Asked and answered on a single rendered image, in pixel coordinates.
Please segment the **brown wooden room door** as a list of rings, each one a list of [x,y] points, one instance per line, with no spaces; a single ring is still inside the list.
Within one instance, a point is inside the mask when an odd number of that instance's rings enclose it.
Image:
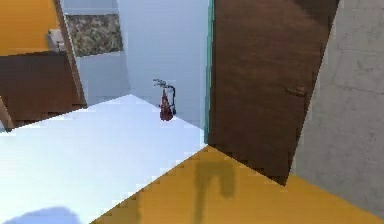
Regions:
[[[213,0],[210,146],[286,183],[339,1]]]
[[[64,51],[50,50],[49,29]],[[60,0],[0,0],[0,132],[86,106]]]

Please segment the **red fire extinguisher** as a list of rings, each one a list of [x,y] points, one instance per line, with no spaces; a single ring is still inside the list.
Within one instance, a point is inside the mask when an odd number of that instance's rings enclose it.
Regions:
[[[160,108],[160,119],[162,121],[170,121],[176,115],[176,88],[172,85],[169,85],[166,81],[161,79],[153,80],[155,86],[162,88],[162,98],[161,103],[159,104]],[[167,90],[170,89],[172,92],[172,98],[168,99]]]

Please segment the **framed mottled wall picture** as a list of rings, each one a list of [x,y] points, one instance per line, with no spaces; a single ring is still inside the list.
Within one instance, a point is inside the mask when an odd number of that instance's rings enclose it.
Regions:
[[[117,14],[67,15],[65,19],[76,57],[123,50]]]

